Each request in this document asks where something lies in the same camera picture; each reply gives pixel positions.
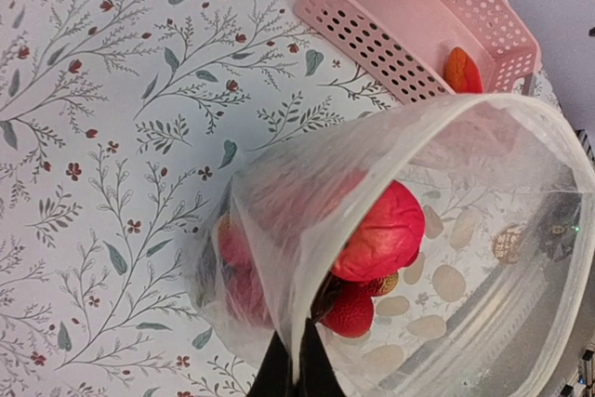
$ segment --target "plastic bag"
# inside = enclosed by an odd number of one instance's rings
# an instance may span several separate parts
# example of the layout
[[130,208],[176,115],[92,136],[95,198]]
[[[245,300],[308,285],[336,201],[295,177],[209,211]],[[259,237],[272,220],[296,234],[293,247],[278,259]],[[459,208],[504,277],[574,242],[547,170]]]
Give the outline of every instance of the plastic bag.
[[[543,269],[564,262],[556,270],[563,293],[547,298],[551,329],[522,366],[530,371],[519,392],[534,388],[531,380],[553,371],[562,354],[575,318],[568,308],[582,297],[593,233],[577,228],[592,216],[595,191],[574,132],[534,99],[444,97],[269,148],[233,176],[187,253],[193,304],[249,363],[259,364],[273,330],[297,359],[321,283],[394,179],[423,205],[426,236],[397,289],[376,301],[368,334],[345,339],[319,328],[346,390],[481,395],[483,377],[548,290]],[[549,213],[565,203],[572,223]],[[557,243],[548,246],[558,255],[540,248],[552,226],[565,232],[563,257],[551,248]],[[497,287],[515,292],[492,309],[485,301]],[[503,321],[496,318],[502,311]],[[471,317],[475,325],[463,324]]]

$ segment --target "pink plastic basket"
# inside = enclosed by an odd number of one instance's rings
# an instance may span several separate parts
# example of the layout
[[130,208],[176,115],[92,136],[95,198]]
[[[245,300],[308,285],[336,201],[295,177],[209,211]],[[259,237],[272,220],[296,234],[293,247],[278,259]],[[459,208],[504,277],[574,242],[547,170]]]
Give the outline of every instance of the pink plastic basket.
[[454,93],[439,73],[456,46],[486,92],[510,92],[541,63],[506,0],[298,0],[295,11],[403,103]]

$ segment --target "gray wall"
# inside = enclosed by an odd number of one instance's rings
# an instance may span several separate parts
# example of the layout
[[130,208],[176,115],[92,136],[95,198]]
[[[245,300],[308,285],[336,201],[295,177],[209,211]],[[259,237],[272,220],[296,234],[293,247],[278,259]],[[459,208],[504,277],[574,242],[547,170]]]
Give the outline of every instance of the gray wall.
[[595,0],[509,0],[541,45],[564,113],[595,138]]

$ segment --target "lychee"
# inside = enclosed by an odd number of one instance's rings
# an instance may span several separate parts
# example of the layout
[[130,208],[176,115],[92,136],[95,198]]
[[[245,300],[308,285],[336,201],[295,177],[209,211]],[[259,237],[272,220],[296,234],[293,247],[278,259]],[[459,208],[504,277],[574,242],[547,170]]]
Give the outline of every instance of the lychee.
[[394,273],[385,278],[375,279],[367,283],[358,283],[370,297],[383,297],[389,294],[399,283],[399,273]]

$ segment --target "white tablecloth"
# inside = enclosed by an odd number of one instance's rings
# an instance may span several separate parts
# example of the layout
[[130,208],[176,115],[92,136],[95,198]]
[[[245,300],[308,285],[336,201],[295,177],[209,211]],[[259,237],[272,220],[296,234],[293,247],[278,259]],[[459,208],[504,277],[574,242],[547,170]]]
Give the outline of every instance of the white tablecloth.
[[294,1],[0,0],[0,396],[245,395],[180,249],[241,163],[397,106]]

